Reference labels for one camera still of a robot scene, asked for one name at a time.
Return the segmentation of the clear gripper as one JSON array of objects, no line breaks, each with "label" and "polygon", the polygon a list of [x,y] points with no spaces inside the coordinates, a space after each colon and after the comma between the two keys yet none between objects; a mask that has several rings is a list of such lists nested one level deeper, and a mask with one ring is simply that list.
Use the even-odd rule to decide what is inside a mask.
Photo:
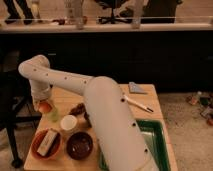
[{"label": "clear gripper", "polygon": [[40,102],[47,102],[47,103],[49,103],[49,104],[51,105],[50,101],[47,100],[47,99],[45,99],[45,100],[37,100],[37,99],[34,99],[34,100],[33,100],[33,106],[34,106],[34,109],[35,109],[36,111],[38,111],[38,112],[40,112],[39,109],[38,109],[38,106],[39,106],[39,103],[40,103]]}]

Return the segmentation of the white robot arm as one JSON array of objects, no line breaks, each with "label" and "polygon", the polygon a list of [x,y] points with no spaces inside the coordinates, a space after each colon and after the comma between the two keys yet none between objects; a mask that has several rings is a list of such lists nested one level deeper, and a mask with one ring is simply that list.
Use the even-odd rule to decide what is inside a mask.
[{"label": "white robot arm", "polygon": [[18,70],[30,81],[36,97],[47,96],[50,85],[83,97],[110,171],[157,171],[122,89],[113,79],[53,70],[43,55],[22,62]]}]

